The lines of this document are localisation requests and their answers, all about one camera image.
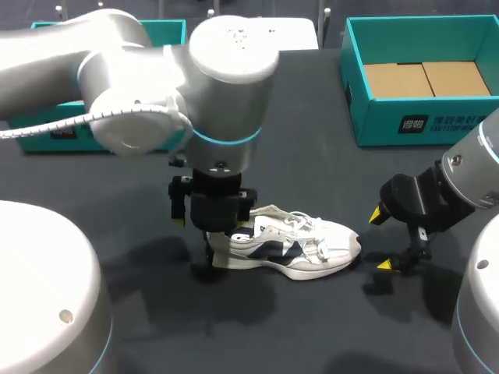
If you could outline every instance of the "shoe sole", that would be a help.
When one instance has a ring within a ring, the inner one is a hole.
[[[311,279],[326,277],[327,275],[331,275],[340,270],[343,270],[352,262],[353,260],[341,266],[336,266],[325,270],[306,271],[306,270],[291,269],[289,267],[280,265],[278,263],[272,263],[271,261],[247,259],[246,257],[237,256],[237,255],[226,256],[224,254],[215,252],[213,255],[212,266],[217,267],[219,269],[233,269],[233,270],[249,270],[249,269],[255,269],[257,267],[270,267],[271,269],[280,271],[286,277],[293,279],[294,281],[309,281]]]

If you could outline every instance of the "black tablecloth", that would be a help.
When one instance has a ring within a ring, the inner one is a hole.
[[[434,260],[415,277],[375,270],[378,252],[407,246],[405,227],[368,225],[382,183],[420,173],[443,151],[358,148],[338,51],[282,54],[244,186],[259,191],[259,206],[363,236],[357,267],[307,282],[262,269],[195,280],[189,259],[202,256],[203,240],[169,219],[168,183],[182,171],[165,155],[26,156],[5,141],[0,196],[65,215],[93,243],[115,307],[121,373],[447,374],[458,371],[449,329],[466,257],[494,212],[437,236]]]

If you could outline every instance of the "cable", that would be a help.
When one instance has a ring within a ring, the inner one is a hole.
[[[85,115],[77,115],[75,117],[61,119],[59,121],[45,123],[43,125],[25,127],[23,129],[0,131],[0,139],[15,139],[28,136],[38,136],[46,132],[68,129],[71,127],[84,125],[86,123],[99,121],[105,118],[116,117],[119,115],[131,115],[136,113],[158,113],[163,115],[175,116],[180,119],[180,121],[184,125],[185,133],[182,139],[179,141],[178,146],[175,148],[175,151],[172,151],[172,153],[185,146],[194,134],[193,124],[183,113],[180,113],[179,111],[168,109],[166,107],[162,107],[161,105],[133,104],[126,109],[112,109],[110,111],[102,111],[100,113],[87,113]]]

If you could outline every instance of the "shoe lace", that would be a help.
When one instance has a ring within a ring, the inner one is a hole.
[[[309,262],[312,262],[310,255],[316,255],[319,257],[321,261],[327,261],[330,257],[329,252],[327,251],[327,243],[326,243],[326,235],[324,233],[324,229],[320,224],[320,218],[312,218],[308,214],[299,211],[290,212],[290,214],[295,218],[286,218],[285,223],[293,226],[293,234],[296,235],[299,239],[305,242],[312,242],[317,246],[317,250],[310,250],[310,247],[307,248],[306,245],[303,245],[303,254]],[[309,228],[314,235],[310,237],[303,236],[300,232],[303,228]]]

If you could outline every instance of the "logo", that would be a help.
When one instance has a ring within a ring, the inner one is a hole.
[[[352,90],[350,89],[350,82],[346,83],[345,99],[346,99],[346,104],[350,110],[350,105],[352,105]]]
[[[52,139],[76,139],[78,135],[74,129],[55,130],[50,133]]]
[[[399,134],[420,134],[428,121],[428,115],[405,115],[398,127]]]

